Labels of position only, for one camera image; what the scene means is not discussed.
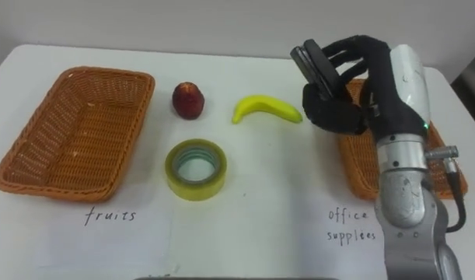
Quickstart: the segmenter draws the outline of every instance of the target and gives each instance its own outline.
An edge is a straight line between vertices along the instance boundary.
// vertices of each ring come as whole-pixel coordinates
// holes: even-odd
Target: yellow tape
[[[179,174],[180,167],[192,159],[208,161],[215,171],[203,180],[187,180]],[[215,143],[204,139],[190,139],[176,145],[166,157],[165,171],[169,188],[183,199],[202,201],[222,189],[227,171],[225,153]]]

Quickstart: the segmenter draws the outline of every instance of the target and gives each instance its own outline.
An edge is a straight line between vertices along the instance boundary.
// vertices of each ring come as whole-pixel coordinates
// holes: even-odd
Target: white wall
[[[0,62],[22,43],[286,58],[356,33],[452,80],[475,56],[475,0],[0,0]]]

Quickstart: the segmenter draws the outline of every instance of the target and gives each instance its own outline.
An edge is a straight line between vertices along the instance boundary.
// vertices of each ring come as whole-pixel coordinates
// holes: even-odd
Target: handwritten text
[[[91,221],[99,221],[99,220],[117,220],[117,221],[128,221],[131,222],[135,219],[135,215],[137,215],[136,212],[94,212],[94,209],[96,207],[92,207],[90,209],[90,212],[85,214],[86,220],[85,220],[85,225],[87,226],[88,224],[91,223]]]

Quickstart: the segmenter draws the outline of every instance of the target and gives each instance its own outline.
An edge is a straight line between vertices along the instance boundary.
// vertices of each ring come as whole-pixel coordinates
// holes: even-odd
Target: black cable
[[[466,210],[465,202],[463,201],[462,188],[460,187],[460,174],[458,171],[446,173],[446,179],[452,190],[453,199],[456,203],[456,208],[458,209],[458,222],[454,226],[448,227],[446,229],[447,233],[454,233],[462,229],[466,221]]]

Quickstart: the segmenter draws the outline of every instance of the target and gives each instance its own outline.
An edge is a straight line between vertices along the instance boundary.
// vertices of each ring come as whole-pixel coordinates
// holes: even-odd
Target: cable
[[[451,188],[453,199],[456,203],[456,208],[458,210],[458,222],[454,226],[448,227],[446,229],[447,233],[454,233],[463,228],[466,221],[466,209],[465,202],[463,201],[462,188],[460,186],[460,173],[456,169],[456,164],[452,159],[444,160],[446,168],[446,179]]]

